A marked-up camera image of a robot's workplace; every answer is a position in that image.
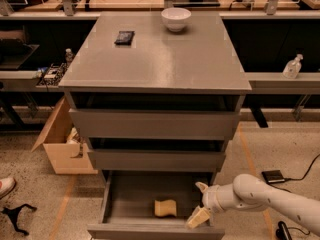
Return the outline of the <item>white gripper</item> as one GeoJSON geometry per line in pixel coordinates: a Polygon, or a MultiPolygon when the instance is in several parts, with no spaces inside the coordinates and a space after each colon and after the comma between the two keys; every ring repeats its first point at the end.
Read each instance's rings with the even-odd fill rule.
{"type": "Polygon", "coordinates": [[[218,202],[218,185],[208,187],[205,183],[196,182],[195,185],[203,193],[202,203],[204,207],[197,206],[186,222],[186,227],[194,229],[210,219],[211,213],[220,213],[221,206],[218,202]]]}

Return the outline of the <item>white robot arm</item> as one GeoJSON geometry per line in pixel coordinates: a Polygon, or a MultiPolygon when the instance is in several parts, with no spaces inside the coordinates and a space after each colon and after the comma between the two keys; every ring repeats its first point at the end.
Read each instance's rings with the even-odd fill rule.
{"type": "Polygon", "coordinates": [[[236,176],[231,184],[195,185],[202,193],[203,206],[197,206],[188,218],[186,227],[194,229],[209,220],[214,213],[228,209],[263,211],[272,208],[320,236],[320,202],[274,188],[250,174],[236,176]]]}

